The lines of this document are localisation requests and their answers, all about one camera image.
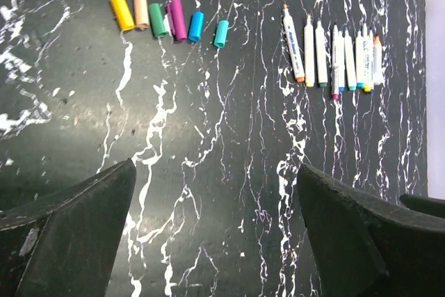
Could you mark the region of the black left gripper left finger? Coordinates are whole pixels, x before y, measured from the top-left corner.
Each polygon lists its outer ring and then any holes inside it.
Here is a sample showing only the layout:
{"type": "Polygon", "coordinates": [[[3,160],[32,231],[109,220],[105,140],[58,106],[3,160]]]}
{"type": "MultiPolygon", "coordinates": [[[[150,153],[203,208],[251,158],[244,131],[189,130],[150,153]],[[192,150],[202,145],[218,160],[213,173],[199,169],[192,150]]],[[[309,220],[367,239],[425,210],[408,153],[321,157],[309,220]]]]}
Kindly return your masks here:
{"type": "Polygon", "coordinates": [[[1,295],[104,296],[135,184],[127,159],[1,212],[1,295]]]}

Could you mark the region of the thick orange highlighter pen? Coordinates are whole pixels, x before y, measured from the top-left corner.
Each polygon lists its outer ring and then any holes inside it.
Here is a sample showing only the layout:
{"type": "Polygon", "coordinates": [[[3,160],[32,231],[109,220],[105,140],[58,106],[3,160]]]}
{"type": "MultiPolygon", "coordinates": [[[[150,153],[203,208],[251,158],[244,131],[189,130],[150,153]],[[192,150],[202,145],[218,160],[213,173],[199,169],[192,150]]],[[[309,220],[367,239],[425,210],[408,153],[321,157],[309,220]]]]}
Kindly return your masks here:
{"type": "Polygon", "coordinates": [[[383,84],[382,73],[382,44],[379,35],[374,37],[373,46],[373,83],[375,85],[383,84]]]}

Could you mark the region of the yellow tip marker pen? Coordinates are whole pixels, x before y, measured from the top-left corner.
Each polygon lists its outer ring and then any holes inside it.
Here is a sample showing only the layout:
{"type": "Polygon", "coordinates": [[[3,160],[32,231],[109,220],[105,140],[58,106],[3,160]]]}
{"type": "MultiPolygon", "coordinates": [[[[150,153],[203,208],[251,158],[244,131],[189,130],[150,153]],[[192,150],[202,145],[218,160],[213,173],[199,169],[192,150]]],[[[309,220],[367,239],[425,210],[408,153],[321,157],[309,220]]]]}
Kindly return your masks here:
{"type": "Polygon", "coordinates": [[[367,55],[364,55],[365,84],[364,92],[370,93],[373,90],[373,43],[368,30],[367,55]]]}

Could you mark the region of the purple marker pen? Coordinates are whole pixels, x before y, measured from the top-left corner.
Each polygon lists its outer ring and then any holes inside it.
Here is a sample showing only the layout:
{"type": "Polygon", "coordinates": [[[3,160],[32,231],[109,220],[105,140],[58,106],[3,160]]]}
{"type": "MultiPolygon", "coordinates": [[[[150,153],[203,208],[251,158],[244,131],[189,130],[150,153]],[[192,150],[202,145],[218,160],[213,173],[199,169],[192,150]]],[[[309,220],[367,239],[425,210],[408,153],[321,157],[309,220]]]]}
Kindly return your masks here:
{"type": "Polygon", "coordinates": [[[338,27],[335,24],[332,29],[332,71],[331,71],[331,97],[333,100],[339,98],[339,79],[338,79],[338,57],[337,57],[337,40],[338,40],[338,27]]]}

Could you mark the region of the light blue marker pen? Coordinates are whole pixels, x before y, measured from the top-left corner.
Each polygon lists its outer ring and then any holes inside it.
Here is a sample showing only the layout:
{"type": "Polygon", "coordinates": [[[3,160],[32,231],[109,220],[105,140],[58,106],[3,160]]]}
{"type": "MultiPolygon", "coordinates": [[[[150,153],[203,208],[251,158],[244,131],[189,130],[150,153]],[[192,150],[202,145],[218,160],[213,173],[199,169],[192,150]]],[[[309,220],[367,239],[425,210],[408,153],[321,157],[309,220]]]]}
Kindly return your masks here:
{"type": "Polygon", "coordinates": [[[364,87],[364,46],[361,31],[357,32],[355,38],[355,67],[357,87],[364,87]]]}

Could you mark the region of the peach marker pen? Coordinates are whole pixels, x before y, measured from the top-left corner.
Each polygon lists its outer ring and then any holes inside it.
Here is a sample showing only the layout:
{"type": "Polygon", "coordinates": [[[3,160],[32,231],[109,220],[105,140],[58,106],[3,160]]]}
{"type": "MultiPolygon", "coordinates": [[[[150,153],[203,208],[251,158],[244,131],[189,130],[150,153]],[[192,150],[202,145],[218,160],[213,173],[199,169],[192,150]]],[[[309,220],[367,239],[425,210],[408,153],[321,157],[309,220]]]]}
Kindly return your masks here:
{"type": "Polygon", "coordinates": [[[304,27],[304,48],[305,48],[305,84],[311,88],[315,84],[314,69],[314,28],[312,26],[311,15],[307,16],[304,27]]]}

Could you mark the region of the dark green marker pen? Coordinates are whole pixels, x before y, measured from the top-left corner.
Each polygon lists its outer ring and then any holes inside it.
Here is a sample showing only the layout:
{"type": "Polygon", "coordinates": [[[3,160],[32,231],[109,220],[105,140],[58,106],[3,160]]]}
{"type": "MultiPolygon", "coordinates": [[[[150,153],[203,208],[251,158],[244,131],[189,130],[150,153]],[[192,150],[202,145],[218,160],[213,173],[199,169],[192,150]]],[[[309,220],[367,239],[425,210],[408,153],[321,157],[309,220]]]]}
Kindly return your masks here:
{"type": "Polygon", "coordinates": [[[316,39],[316,63],[318,85],[321,88],[327,87],[327,65],[326,65],[326,48],[325,48],[325,31],[321,20],[317,21],[315,29],[316,39]]]}

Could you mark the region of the yellow orange marker pen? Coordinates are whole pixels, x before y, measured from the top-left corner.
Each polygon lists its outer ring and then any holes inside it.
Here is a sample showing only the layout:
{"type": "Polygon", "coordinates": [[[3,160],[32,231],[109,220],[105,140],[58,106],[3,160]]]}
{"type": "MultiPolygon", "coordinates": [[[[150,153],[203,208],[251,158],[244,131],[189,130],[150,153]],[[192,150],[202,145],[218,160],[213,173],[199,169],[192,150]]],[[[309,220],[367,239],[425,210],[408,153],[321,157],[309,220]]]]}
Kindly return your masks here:
{"type": "Polygon", "coordinates": [[[305,72],[302,66],[302,59],[300,55],[300,49],[298,46],[298,39],[296,37],[296,30],[293,23],[293,18],[290,15],[289,7],[286,4],[284,4],[283,7],[283,25],[286,34],[286,41],[288,44],[289,54],[291,58],[293,74],[295,80],[298,83],[302,83],[305,80],[305,72]]]}

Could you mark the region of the dark green pen cap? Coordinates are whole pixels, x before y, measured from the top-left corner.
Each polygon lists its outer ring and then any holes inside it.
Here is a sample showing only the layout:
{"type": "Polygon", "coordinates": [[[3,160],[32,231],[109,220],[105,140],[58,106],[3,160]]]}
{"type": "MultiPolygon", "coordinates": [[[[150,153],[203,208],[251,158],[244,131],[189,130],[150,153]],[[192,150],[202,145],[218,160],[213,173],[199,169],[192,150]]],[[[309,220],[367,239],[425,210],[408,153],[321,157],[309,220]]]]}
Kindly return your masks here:
{"type": "Polygon", "coordinates": [[[149,19],[152,27],[152,32],[156,38],[161,38],[167,34],[165,25],[163,22],[163,15],[161,7],[158,3],[152,3],[149,5],[149,19]]]}

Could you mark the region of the peach pen cap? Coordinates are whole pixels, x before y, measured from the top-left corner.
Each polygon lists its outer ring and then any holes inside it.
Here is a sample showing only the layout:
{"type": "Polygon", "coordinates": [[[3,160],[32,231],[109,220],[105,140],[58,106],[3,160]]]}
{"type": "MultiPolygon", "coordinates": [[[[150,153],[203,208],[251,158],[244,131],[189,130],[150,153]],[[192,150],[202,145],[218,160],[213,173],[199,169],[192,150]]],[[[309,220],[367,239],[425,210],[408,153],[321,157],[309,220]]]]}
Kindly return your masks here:
{"type": "Polygon", "coordinates": [[[133,0],[136,28],[145,30],[149,28],[149,14],[147,0],[133,0]]]}

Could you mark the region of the yellow pen cap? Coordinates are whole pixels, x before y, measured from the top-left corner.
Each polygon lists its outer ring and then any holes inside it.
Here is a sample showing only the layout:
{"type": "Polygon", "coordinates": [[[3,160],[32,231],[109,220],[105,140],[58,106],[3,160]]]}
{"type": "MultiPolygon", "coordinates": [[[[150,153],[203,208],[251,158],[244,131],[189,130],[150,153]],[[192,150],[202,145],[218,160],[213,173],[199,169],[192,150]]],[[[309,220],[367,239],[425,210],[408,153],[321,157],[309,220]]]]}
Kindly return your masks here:
{"type": "Polygon", "coordinates": [[[134,19],[126,0],[110,0],[111,7],[116,16],[121,31],[130,31],[135,28],[134,19]]]}

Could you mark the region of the purple pen cap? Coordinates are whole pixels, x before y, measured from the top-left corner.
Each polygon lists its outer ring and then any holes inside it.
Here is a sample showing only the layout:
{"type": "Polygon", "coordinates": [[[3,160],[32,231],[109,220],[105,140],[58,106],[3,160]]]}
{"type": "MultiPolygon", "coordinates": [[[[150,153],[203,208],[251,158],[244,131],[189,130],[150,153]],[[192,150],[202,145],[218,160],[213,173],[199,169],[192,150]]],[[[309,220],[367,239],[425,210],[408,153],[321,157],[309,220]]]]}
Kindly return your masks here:
{"type": "Polygon", "coordinates": [[[181,0],[170,1],[167,11],[173,37],[177,42],[184,41],[187,38],[187,32],[181,0]]]}

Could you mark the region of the teal pen cap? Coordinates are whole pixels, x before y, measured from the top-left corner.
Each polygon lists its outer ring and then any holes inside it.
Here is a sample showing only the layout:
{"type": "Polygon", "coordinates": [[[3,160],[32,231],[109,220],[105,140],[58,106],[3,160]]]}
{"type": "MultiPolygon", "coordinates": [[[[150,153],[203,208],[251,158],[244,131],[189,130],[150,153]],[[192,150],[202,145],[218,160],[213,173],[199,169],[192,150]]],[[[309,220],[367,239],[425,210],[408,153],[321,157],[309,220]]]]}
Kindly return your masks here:
{"type": "Polygon", "coordinates": [[[220,20],[217,25],[216,34],[213,40],[213,45],[215,47],[222,49],[225,46],[228,29],[229,22],[227,20],[220,20]]]}

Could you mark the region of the blue pen cap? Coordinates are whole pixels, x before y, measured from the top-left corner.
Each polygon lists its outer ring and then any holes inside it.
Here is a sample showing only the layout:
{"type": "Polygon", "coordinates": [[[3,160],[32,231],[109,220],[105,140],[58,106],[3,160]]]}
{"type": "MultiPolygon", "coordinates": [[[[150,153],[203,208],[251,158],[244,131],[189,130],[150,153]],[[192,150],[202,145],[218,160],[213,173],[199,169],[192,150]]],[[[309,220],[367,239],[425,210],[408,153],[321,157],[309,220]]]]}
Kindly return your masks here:
{"type": "Polygon", "coordinates": [[[204,13],[200,11],[193,13],[188,30],[188,39],[191,42],[199,42],[201,40],[203,25],[204,13]]]}

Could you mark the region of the light green marker pen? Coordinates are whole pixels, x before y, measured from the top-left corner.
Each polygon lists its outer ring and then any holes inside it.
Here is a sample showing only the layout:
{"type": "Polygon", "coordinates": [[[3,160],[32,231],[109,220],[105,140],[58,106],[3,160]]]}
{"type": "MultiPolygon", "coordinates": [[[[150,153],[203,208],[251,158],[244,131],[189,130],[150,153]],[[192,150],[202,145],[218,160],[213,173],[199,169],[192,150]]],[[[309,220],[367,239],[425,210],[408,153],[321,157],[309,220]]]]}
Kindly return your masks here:
{"type": "Polygon", "coordinates": [[[368,42],[368,28],[366,23],[362,24],[362,45],[363,45],[363,52],[364,55],[367,55],[367,42],[368,42]]]}

